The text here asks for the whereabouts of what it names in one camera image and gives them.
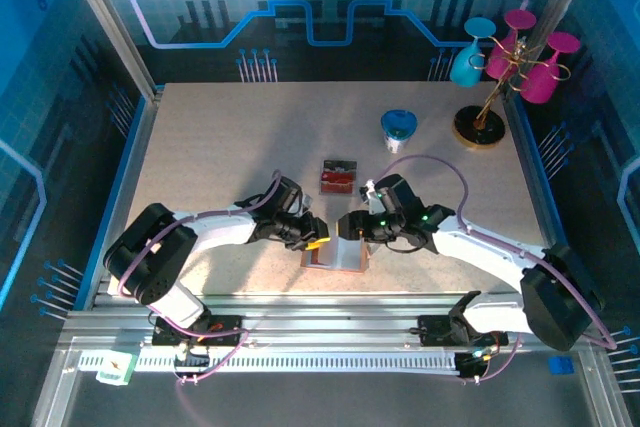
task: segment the wooden table surface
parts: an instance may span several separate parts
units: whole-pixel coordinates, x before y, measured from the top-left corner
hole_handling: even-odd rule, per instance
[[[470,150],[452,134],[455,112],[481,104],[493,87],[451,82],[169,84],[166,86],[129,215],[150,203],[169,209],[224,208],[264,192],[282,173],[314,198],[312,211],[329,225],[359,198],[319,194],[323,160],[358,162],[358,185],[398,155],[383,142],[380,116],[408,109],[419,126],[404,154],[428,153],[453,162],[469,182],[464,215],[508,237],[541,244],[511,132],[493,149]],[[495,111],[505,119],[500,102]],[[457,208],[462,186],[432,161],[409,161],[405,176],[425,205]],[[196,294],[233,292],[506,291],[506,284],[464,262],[421,251],[382,247],[363,274],[300,267],[300,253],[273,242],[224,246],[192,256],[182,282]]]

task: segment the blue block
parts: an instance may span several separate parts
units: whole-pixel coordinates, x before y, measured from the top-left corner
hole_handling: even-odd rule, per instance
[[[551,375],[569,375],[575,372],[571,357],[551,357],[549,359],[549,370]]]

